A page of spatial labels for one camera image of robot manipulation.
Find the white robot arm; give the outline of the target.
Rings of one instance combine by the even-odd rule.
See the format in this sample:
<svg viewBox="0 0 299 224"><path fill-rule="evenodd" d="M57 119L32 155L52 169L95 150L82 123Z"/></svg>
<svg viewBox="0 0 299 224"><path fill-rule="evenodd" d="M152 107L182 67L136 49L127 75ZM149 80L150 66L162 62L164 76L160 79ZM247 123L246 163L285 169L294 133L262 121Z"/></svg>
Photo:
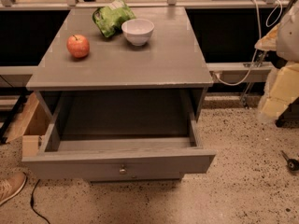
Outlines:
<svg viewBox="0 0 299 224"><path fill-rule="evenodd" d="M274 122L299 98L299 1L257 41L255 48L274 51L286 61L282 68L269 73L258 105L259 120Z"/></svg>

